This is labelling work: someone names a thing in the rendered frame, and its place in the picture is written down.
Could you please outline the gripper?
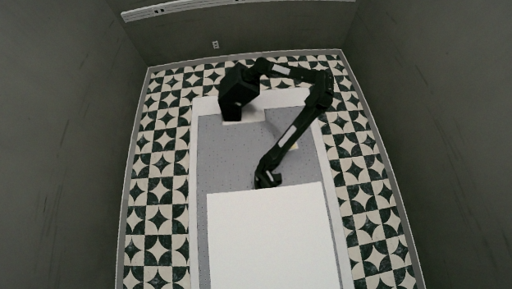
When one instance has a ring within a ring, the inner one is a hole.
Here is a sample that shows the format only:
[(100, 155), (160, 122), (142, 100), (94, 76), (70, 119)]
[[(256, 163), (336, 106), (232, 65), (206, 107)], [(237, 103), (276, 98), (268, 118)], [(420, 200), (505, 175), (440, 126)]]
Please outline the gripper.
[(254, 185), (255, 185), (255, 190), (262, 189), (262, 187), (260, 186), (260, 183), (255, 180), (255, 177), (254, 177)]

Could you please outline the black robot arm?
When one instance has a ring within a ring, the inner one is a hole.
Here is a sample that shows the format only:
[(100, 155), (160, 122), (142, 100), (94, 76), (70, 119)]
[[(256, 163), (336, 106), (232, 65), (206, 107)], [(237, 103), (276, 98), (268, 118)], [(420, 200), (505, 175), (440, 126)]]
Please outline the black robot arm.
[(323, 69), (315, 71), (284, 65), (270, 62), (264, 57), (257, 58), (254, 65), (249, 69), (242, 67), (240, 74), (243, 82), (257, 86), (260, 85), (259, 79), (263, 75), (267, 78), (281, 76), (314, 85), (313, 90), (304, 101), (303, 110), (276, 144), (262, 156), (254, 172), (255, 180), (260, 183), (262, 189), (277, 187), (277, 185), (282, 184), (281, 173), (272, 174), (272, 171), (280, 165), (279, 162), (313, 121), (332, 105), (334, 76)]

